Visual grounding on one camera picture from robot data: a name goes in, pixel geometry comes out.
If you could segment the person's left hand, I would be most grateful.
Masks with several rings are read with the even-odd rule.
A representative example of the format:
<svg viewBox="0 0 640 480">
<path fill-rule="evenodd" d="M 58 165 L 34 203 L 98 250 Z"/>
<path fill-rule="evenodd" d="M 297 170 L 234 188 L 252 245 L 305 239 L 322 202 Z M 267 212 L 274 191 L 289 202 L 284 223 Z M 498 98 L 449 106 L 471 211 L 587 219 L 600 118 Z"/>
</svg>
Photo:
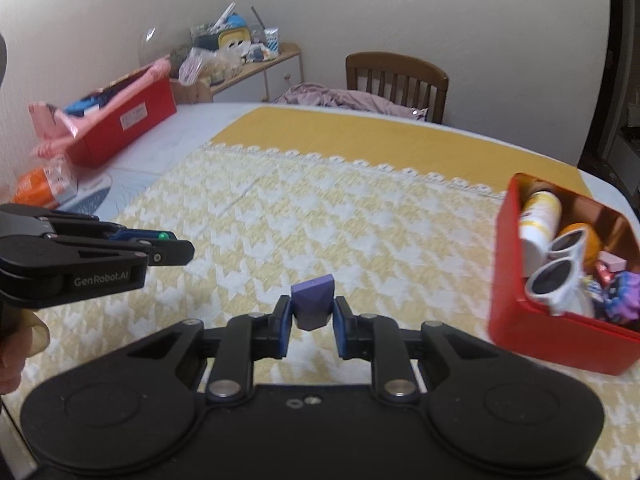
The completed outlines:
<svg viewBox="0 0 640 480">
<path fill-rule="evenodd" d="M 1 343 L 1 394 L 18 388 L 26 361 L 46 350 L 49 344 L 49 327 L 35 312 L 21 310 L 17 328 Z"/>
</svg>

